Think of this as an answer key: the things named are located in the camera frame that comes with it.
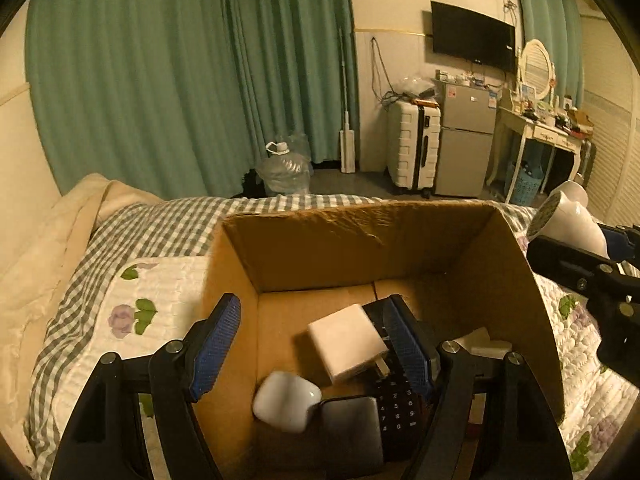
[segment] table drawer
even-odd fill
[[[556,146],[558,148],[563,148],[571,152],[579,152],[581,145],[582,145],[582,141],[580,139],[577,139],[576,137],[572,137],[569,134],[558,135],[558,139],[556,140]]]
[[[558,134],[541,126],[536,126],[533,130],[533,138],[546,142],[547,144],[555,144],[558,139]]]

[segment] tv screen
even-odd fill
[[[515,27],[479,12],[431,2],[433,51],[515,72]]]

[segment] vanity table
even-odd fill
[[[507,130],[512,130],[516,134],[520,135],[520,149],[518,150],[518,158],[516,159],[516,168],[520,167],[522,162],[522,154],[524,152],[524,145],[527,139],[533,139],[543,144],[549,144],[552,146],[551,157],[546,165],[545,178],[542,181],[540,189],[545,189],[546,181],[549,178],[549,172],[551,166],[554,163],[554,157],[556,156],[556,150],[565,150],[574,154],[574,165],[571,168],[571,173],[568,179],[573,180],[578,167],[580,166],[580,148],[582,147],[582,141],[576,137],[572,137],[568,133],[554,126],[547,126],[546,124],[537,123],[531,119],[527,119],[519,114],[507,110],[506,108],[498,109],[498,118],[496,121],[495,133],[494,133],[494,156],[492,159],[492,168],[489,173],[489,178],[486,183],[488,186],[495,180],[498,173],[498,164],[500,162],[500,142],[501,136],[504,136]],[[509,192],[505,198],[505,203],[509,203],[513,189],[516,184],[516,178],[511,179],[511,185],[509,186]]]

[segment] mini fridge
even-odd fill
[[[441,83],[440,106],[442,130],[434,193],[478,197],[494,140],[497,94]]]

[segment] louvered closet door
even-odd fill
[[[630,137],[632,77],[636,74],[618,36],[605,20],[582,17],[582,48],[583,107],[594,123],[593,142],[598,149],[587,188],[589,209],[597,218],[611,222],[618,209],[612,208],[612,200]]]
[[[640,76],[634,73],[636,84],[634,86],[635,128],[630,146],[630,156],[626,171],[623,171],[624,180],[619,198],[615,201],[610,212],[610,220],[614,224],[640,224]]]

